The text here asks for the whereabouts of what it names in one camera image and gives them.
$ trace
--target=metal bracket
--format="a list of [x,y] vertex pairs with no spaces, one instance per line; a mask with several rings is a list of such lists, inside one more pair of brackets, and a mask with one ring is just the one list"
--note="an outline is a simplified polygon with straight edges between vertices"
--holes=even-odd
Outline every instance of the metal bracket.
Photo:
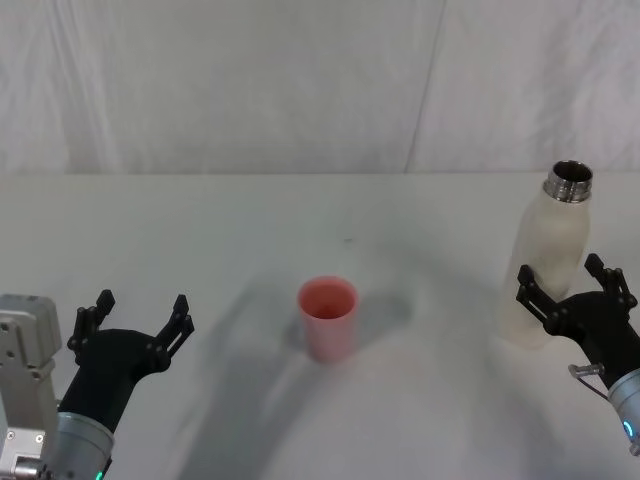
[[578,380],[582,385],[587,387],[593,393],[604,398],[607,402],[609,401],[609,398],[604,393],[602,393],[593,385],[589,385],[587,382],[583,380],[583,377],[590,377],[593,375],[598,375],[598,376],[603,375],[604,365],[602,365],[601,363],[596,363],[595,365],[585,365],[584,367],[578,367],[577,365],[572,364],[572,365],[569,365],[569,373],[573,378]]
[[0,392],[8,426],[0,478],[33,478],[50,447],[58,423],[51,371],[60,345],[51,300],[0,296]]

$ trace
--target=pink plastic cup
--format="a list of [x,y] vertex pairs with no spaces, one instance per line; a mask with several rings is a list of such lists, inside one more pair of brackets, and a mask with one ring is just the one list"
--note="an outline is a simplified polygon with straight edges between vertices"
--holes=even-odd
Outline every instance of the pink plastic cup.
[[358,292],[339,277],[316,277],[298,292],[310,355],[322,363],[335,363],[355,348],[355,313]]

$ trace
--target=white table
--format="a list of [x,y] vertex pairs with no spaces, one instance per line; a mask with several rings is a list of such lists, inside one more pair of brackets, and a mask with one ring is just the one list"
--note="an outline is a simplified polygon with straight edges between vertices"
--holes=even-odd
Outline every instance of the white table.
[[[491,334],[542,178],[5,178],[0,291],[52,297],[65,340],[103,288],[105,328],[152,334],[188,295],[196,333],[134,392],[113,480],[635,479],[613,409],[567,372],[579,348]],[[596,176],[589,245],[637,294],[639,190]],[[291,328],[298,286],[327,273],[363,297],[363,346],[335,368]],[[62,395],[75,365],[56,361]]]

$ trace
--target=teal led light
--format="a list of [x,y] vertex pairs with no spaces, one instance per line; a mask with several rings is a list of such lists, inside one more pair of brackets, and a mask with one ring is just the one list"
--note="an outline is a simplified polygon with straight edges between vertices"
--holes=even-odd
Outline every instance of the teal led light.
[[631,428],[631,424],[625,420],[624,422],[622,422],[622,425],[624,426],[624,429],[627,431],[627,435],[629,435],[629,437],[633,437],[633,428]]

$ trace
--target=white curtain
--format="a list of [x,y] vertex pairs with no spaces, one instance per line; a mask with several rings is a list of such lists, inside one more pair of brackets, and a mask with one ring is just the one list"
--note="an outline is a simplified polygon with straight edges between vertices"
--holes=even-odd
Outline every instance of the white curtain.
[[0,173],[640,167],[635,0],[0,0]]

